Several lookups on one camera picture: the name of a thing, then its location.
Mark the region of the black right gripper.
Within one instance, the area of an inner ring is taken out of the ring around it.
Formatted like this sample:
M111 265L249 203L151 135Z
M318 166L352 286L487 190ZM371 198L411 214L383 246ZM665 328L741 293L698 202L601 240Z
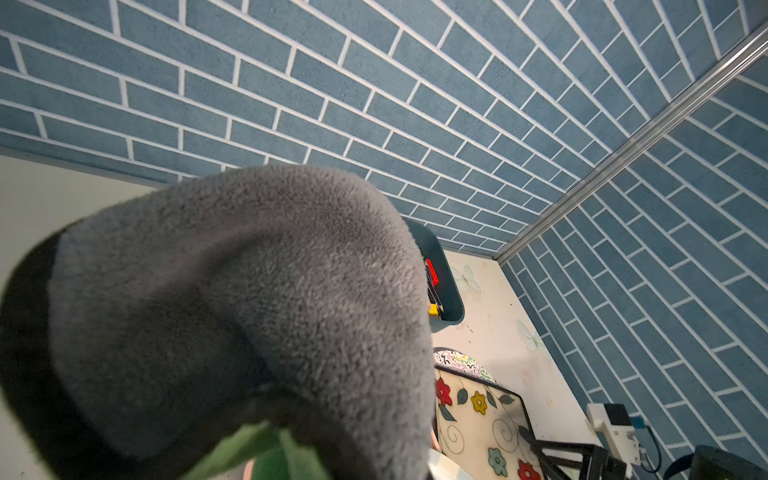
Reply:
M624 480L627 464L615 458L608 450L594 444L568 444L567 451L576 456L575 460L552 457L544 453L540 442L525 427L519 426L518 433L530 445L538 458L545 479L569 480L563 467L577 470L580 479Z

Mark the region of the square floral plate black rim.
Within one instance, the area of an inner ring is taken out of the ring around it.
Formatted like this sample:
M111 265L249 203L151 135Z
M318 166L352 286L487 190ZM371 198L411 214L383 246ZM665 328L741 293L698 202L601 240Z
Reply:
M445 456L472 479L546 477L528 440L533 428L519 395L443 367L434 369L434 378L436 436Z

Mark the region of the round colourful squiggle plate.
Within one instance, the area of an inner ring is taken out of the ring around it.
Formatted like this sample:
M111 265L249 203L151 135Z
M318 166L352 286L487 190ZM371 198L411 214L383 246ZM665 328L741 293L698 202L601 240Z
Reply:
M449 371L458 372L467 377L483 380L497 385L496 379L474 358L454 349L435 348L433 358L436 365Z

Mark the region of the grey green cleaning cloth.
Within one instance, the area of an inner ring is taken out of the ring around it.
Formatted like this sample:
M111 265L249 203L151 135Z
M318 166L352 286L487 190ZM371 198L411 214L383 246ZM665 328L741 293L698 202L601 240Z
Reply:
M375 187L266 166L185 181L32 248L1 304L1 389L61 479L179 479L260 426L334 479L426 479L422 255Z

